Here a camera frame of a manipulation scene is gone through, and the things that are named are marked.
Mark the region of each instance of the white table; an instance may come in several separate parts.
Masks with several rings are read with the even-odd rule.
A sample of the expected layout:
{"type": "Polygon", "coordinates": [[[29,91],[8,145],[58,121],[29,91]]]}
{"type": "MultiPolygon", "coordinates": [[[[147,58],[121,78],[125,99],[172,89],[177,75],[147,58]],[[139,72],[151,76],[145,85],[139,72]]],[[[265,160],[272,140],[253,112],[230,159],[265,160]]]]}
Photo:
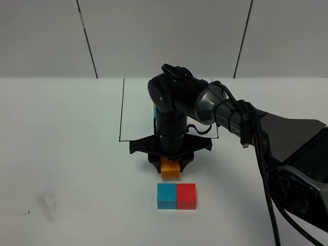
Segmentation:
{"type": "MultiPolygon", "coordinates": [[[[328,123],[328,79],[221,82],[259,109],[328,123]]],[[[119,142],[122,87],[121,78],[0,80],[0,244],[274,245],[254,149],[223,128],[179,181],[196,183],[197,210],[157,210],[160,176],[119,142]]],[[[311,245],[276,217],[282,245],[311,245]]],[[[295,220],[328,244],[327,233],[295,220]]]]}

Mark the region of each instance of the cube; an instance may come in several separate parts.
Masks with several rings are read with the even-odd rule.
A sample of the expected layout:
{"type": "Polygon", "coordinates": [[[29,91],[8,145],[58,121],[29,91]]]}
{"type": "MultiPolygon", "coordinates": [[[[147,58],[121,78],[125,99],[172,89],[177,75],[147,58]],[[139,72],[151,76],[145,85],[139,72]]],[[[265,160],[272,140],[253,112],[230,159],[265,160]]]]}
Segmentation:
{"type": "Polygon", "coordinates": [[[169,162],[167,158],[160,159],[160,172],[163,179],[166,178],[180,178],[180,162],[175,160],[169,162]]]}
{"type": "Polygon", "coordinates": [[[176,185],[177,204],[176,209],[194,210],[196,209],[196,184],[178,183],[176,185]]]}
{"type": "Polygon", "coordinates": [[[176,209],[176,183],[157,184],[157,208],[176,209]]]}

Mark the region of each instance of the small cyan object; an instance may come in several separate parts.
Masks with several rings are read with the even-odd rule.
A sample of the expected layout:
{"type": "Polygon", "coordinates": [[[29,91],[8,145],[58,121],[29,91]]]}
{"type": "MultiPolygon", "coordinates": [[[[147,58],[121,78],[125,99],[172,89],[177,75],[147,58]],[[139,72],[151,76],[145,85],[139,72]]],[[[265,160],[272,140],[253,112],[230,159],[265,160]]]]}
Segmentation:
{"type": "Polygon", "coordinates": [[[176,209],[176,183],[157,184],[157,208],[176,209]]]}

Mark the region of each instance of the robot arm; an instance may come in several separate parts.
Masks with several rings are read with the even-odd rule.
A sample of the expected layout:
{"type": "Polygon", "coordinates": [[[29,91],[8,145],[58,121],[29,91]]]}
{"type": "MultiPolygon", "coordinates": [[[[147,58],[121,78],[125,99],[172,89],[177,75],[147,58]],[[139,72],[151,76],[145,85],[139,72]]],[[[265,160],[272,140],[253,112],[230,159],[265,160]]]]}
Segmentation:
{"type": "MultiPolygon", "coordinates": [[[[237,101],[218,81],[209,84],[181,67],[163,65],[162,70],[148,83],[156,104],[154,135],[131,141],[131,154],[148,153],[158,172],[160,157],[178,159],[183,171],[195,151],[212,148],[211,139],[186,134],[187,116],[204,125],[216,123],[239,136],[244,148],[255,146],[260,170],[261,157],[265,163],[261,172],[264,186],[268,182],[279,211],[296,229],[298,225],[285,216],[284,209],[328,232],[328,129],[324,123],[286,119],[258,109],[252,112],[250,104],[237,101]],[[259,121],[260,143],[255,137],[254,115],[259,121]],[[259,144],[263,145],[262,156],[259,144]]],[[[270,207],[270,196],[267,202],[270,207]]],[[[298,231],[312,238],[302,229],[298,231]]],[[[313,238],[311,241],[321,245],[313,238]]]]}

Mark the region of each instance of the black cable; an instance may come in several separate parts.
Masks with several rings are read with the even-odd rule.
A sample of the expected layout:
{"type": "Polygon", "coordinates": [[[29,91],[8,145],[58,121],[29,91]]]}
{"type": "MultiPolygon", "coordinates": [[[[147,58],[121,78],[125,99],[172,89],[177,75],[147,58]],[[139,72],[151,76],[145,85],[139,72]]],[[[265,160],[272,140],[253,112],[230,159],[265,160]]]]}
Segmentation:
{"type": "Polygon", "coordinates": [[[271,219],[272,229],[273,229],[273,235],[275,238],[276,246],[280,246],[280,238],[279,238],[279,231],[278,231],[278,225],[275,217],[275,213],[272,206],[271,196],[270,196],[270,189],[269,189],[269,178],[267,174],[267,170],[265,167],[265,160],[264,160],[264,144],[263,144],[263,137],[262,137],[262,128],[261,128],[261,122],[259,120],[259,117],[257,115],[256,109],[248,102],[247,107],[251,113],[251,121],[252,121],[252,127],[253,127],[253,136],[254,136],[254,146],[255,146],[255,152],[257,156],[257,161],[260,169],[260,173],[263,180],[263,186],[264,186],[264,194],[266,203],[268,205],[269,215],[271,219]]]}
{"type": "Polygon", "coordinates": [[[198,131],[197,128],[196,128],[196,126],[193,125],[193,124],[187,125],[186,132],[189,132],[189,128],[194,128],[199,135],[205,135],[205,134],[207,134],[207,133],[210,132],[210,130],[212,129],[212,125],[210,125],[210,127],[206,131],[203,131],[203,132],[198,131]]]}
{"type": "Polygon", "coordinates": [[[272,200],[275,203],[277,209],[281,213],[281,215],[287,220],[289,224],[292,225],[292,227],[295,228],[296,231],[298,231],[303,237],[305,237],[308,241],[313,243],[315,246],[324,246],[322,243],[320,243],[317,239],[315,239],[313,236],[311,236],[309,233],[307,233],[302,227],[300,227],[283,209],[281,204],[277,201],[275,196],[272,196],[272,200]]]}

